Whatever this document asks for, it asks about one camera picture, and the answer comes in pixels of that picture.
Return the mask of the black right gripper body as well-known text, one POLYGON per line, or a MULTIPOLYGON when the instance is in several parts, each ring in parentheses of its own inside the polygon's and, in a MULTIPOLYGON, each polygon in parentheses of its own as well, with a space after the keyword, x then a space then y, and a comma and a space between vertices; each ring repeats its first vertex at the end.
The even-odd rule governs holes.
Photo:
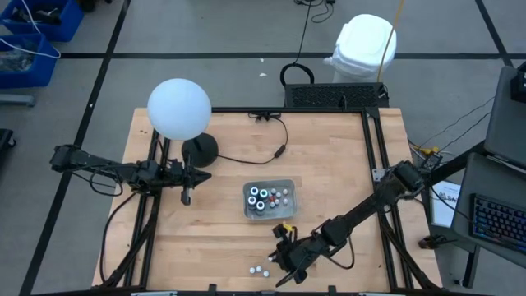
POLYGON ((273 228, 274 236, 279 240, 277 245, 290 246, 289 266, 280 266, 282 270, 305 270, 320 255, 329 251, 329 244, 320 234, 313 233, 305 238, 298 237, 298 228, 293 226, 293 231, 287 231, 282 224, 273 228))

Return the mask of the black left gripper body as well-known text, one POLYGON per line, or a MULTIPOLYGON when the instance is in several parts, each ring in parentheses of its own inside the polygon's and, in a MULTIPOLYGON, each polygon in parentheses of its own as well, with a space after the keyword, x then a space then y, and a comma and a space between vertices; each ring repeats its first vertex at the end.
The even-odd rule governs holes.
POLYGON ((177 158, 167 159, 167 175, 168 175, 168 186, 169 187, 181 187, 181 203, 183 205, 191 204, 191 197, 189 190, 191 188, 191 155, 183 154, 182 160, 179 161, 177 158))

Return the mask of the white plastic storage bin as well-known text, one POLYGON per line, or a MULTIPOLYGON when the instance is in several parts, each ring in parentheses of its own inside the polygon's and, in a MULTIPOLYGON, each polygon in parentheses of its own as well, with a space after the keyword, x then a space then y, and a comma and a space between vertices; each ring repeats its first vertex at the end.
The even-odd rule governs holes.
POLYGON ((244 215, 249 220, 281 220, 293 217, 298 211, 298 202, 296 198, 295 184, 292 179, 280 179, 280 180, 266 180, 266 181, 255 181, 245 183, 242 189, 243 193, 243 210, 244 215), (250 190, 252 187, 258 187, 266 189, 269 192, 269 197, 265 200, 256 198, 257 201, 263 201, 265 203, 265 209, 263 211, 257 211, 256 206, 248 206, 247 198, 251 196, 250 190), (276 192, 281 192, 282 197, 277 198, 276 193, 272 195, 270 193, 271 188, 275 188, 276 192), (283 190, 288 189, 288 194, 284 195, 283 190), (279 205, 275 205, 274 208, 270 208, 270 197, 275 197, 275 200, 280 200, 279 205), (288 199, 288 204, 284 205, 282 200, 288 199))

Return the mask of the white globe table lamp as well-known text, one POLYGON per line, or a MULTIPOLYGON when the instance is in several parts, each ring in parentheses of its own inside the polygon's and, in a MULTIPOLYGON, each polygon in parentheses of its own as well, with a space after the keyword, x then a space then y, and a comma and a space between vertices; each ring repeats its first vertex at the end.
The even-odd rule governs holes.
POLYGON ((212 107, 209 96, 194 81, 173 78, 150 93, 147 113, 152 127, 163 137, 182 143, 181 152, 197 168, 215 162, 219 145, 206 132, 212 107))

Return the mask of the black desk foot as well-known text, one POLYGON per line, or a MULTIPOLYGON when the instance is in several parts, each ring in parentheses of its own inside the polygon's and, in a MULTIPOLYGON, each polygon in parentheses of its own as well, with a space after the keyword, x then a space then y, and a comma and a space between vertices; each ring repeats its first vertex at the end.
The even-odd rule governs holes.
POLYGON ((421 240, 418 241, 418 246, 421 249, 437 249, 438 247, 442 245, 446 245, 447 243, 453 243, 456 242, 456 239, 448 239, 443 234, 433 234, 428 235, 421 240))

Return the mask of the white printed paper sheet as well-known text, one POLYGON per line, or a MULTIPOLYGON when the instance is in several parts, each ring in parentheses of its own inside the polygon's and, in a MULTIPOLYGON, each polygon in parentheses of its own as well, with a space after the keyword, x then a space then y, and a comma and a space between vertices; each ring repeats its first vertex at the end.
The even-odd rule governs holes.
POLYGON ((450 228, 461 186, 447 181, 435 184, 431 190, 431 224, 450 228))

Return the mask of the black perforated computer case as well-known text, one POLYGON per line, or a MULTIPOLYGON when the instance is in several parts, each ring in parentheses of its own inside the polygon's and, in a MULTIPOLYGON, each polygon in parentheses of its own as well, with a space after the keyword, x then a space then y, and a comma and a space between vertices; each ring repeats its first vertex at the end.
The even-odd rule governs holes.
POLYGON ((378 82, 290 84, 285 86, 284 105, 291 108, 388 108, 389 100, 387 88, 378 82))

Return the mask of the blue storage bin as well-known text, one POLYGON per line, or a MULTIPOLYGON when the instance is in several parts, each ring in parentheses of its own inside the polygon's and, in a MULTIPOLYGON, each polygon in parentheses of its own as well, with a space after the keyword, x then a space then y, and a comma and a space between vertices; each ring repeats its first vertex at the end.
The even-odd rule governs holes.
POLYGON ((49 41, 69 42, 83 17, 75 0, 11 0, 0 12, 0 24, 14 35, 41 33, 49 41))
POLYGON ((42 34, 0 35, 0 89, 47 86, 59 58, 42 34))

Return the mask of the grey keyboard desk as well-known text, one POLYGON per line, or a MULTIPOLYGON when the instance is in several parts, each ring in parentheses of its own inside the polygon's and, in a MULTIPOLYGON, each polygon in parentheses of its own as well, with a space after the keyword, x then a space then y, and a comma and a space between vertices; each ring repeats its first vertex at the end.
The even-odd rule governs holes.
POLYGON ((472 193, 526 207, 526 174, 480 155, 470 155, 451 225, 460 237, 526 268, 526 254, 469 235, 472 193))

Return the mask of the black floor object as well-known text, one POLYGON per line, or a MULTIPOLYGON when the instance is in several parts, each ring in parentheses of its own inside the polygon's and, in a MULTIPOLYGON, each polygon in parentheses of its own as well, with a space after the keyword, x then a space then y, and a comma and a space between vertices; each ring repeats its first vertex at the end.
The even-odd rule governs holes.
POLYGON ((13 130, 0 128, 0 167, 9 154, 11 148, 16 145, 13 130))

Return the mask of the grey metal floor bar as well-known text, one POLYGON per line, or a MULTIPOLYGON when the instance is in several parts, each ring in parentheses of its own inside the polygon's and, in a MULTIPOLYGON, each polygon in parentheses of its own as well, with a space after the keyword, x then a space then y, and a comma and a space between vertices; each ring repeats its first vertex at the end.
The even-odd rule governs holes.
POLYGON ((0 104, 34 107, 35 102, 36 100, 33 95, 0 94, 0 104))

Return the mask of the black backlit keyboard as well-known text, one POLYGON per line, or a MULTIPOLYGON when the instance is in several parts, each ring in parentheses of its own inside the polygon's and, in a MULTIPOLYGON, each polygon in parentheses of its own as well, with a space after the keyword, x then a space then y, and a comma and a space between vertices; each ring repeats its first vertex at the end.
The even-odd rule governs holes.
POLYGON ((471 237, 526 254, 526 207, 478 193, 470 199, 471 237))

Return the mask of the white lined trash can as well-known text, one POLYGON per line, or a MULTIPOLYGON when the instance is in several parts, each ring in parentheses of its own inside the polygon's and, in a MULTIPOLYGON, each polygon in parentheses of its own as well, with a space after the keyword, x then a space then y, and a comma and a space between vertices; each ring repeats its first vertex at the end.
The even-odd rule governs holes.
POLYGON ((385 19, 361 14, 345 23, 333 54, 324 64, 335 70, 333 83, 378 82, 394 59, 397 34, 385 19))

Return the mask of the dark grey desk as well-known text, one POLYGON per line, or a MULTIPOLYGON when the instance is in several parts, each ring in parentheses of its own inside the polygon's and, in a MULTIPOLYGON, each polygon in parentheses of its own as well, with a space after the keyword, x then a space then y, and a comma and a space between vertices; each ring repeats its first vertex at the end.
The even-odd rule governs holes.
POLYGON ((517 68, 503 67, 487 129, 485 149, 526 167, 526 104, 510 97, 510 81, 517 68))

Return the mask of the black desktop device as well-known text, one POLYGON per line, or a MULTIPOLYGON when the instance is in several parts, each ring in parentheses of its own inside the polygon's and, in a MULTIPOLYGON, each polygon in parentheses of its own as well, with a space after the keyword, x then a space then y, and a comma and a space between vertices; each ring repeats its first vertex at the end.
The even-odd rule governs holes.
POLYGON ((510 97, 526 104, 526 61, 517 68, 516 75, 510 81, 510 97))

